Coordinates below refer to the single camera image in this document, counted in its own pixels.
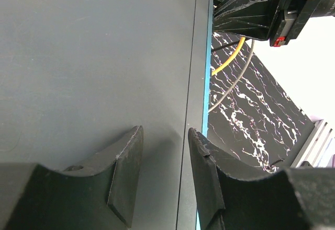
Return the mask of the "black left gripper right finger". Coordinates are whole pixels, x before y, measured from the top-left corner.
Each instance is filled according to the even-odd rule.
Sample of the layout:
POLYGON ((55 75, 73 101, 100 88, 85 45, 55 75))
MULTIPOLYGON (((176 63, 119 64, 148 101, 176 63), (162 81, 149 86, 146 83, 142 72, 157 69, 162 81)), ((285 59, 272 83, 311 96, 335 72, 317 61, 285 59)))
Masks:
POLYGON ((201 229, 334 229, 334 169, 270 174, 188 131, 201 229))

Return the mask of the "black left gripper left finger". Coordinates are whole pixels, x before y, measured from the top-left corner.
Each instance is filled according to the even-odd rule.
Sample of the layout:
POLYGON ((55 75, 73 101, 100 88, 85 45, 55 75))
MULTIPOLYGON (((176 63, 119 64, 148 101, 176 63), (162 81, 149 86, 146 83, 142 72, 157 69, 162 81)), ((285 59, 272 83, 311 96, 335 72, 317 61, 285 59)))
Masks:
POLYGON ((1 229, 130 229, 143 127, 63 171, 1 164, 1 229))

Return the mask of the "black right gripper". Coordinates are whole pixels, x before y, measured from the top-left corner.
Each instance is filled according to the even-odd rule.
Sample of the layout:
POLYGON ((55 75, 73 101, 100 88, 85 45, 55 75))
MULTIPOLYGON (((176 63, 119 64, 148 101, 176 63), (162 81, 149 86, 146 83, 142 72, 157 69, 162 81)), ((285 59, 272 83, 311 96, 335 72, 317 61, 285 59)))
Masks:
POLYGON ((214 9, 213 31, 260 41, 270 39, 270 46, 281 47, 296 39, 310 18, 323 16, 324 2, 325 0, 224 0, 214 9))

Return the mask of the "dark grey network switch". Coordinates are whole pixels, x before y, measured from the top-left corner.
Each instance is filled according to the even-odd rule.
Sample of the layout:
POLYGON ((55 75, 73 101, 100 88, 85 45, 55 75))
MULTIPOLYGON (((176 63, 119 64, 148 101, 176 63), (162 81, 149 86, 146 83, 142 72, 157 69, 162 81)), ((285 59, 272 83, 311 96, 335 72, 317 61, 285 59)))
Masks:
POLYGON ((144 128, 133 229, 195 229, 211 0, 1 0, 1 162, 61 170, 144 128))

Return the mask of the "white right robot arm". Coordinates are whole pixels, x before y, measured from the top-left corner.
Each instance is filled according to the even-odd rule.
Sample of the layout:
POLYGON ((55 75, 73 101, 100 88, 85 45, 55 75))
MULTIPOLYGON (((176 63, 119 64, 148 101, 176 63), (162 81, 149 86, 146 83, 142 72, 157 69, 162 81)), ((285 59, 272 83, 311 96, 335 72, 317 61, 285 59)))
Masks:
POLYGON ((223 0, 213 12, 213 31, 280 47, 296 39, 310 18, 334 16, 334 0, 223 0))

